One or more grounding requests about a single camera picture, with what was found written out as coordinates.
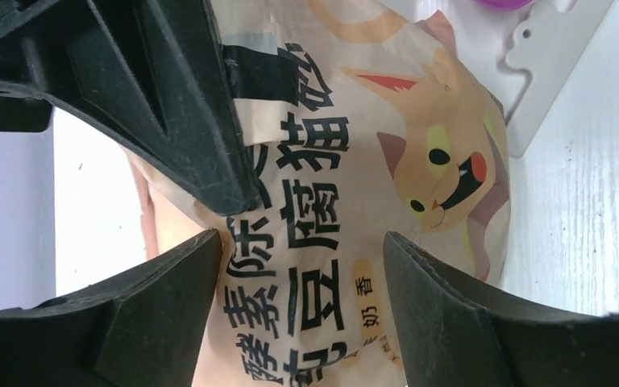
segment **plastic bag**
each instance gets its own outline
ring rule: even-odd
[[[223,44],[288,58],[298,87],[294,104],[235,100],[258,210],[217,216],[129,154],[225,241],[193,385],[406,385],[384,234],[499,280],[509,226],[501,107],[456,60],[441,14],[414,25],[372,0],[213,8]]]

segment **cat mouth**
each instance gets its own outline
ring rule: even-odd
[[[460,204],[476,192],[485,182],[488,173],[488,164],[485,158],[478,152],[473,152],[462,164],[459,165],[459,184],[452,195],[440,203],[444,210]]]

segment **red inner ear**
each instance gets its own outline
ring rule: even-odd
[[[402,79],[397,77],[386,77],[385,75],[358,75],[357,77],[364,78],[368,81],[372,81],[377,85],[381,85],[394,91],[400,91],[401,89],[409,90],[417,84],[416,81],[410,79]]]

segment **cartoon cat face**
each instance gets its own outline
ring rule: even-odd
[[[363,70],[343,72],[397,109],[406,137],[378,133],[397,194],[423,231],[441,231],[462,222],[492,188],[496,163],[497,116],[488,91],[444,50],[424,77]]]

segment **purple round lid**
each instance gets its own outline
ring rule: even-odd
[[[517,10],[533,0],[476,0],[479,4],[496,10]]]

